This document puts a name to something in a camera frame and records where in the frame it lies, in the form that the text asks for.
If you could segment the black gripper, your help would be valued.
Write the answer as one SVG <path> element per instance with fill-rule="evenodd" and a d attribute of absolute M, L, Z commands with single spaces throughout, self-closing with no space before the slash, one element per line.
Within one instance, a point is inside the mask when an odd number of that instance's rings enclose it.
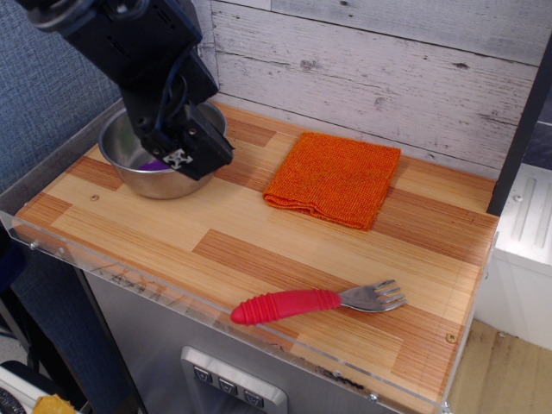
<path fill-rule="evenodd" d="M 231 163 L 233 147 L 185 88 L 162 92 L 121 89 L 133 130 L 144 149 L 164 166 L 200 180 Z"/>

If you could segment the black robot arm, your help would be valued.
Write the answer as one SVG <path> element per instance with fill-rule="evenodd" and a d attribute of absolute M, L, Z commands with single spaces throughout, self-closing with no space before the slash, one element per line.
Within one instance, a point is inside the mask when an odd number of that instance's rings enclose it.
<path fill-rule="evenodd" d="M 119 88 L 142 147 L 199 180 L 231 163 L 233 148 L 198 106 L 217 94 L 197 51 L 190 1 L 22 1 L 29 21 L 57 32 Z"/>

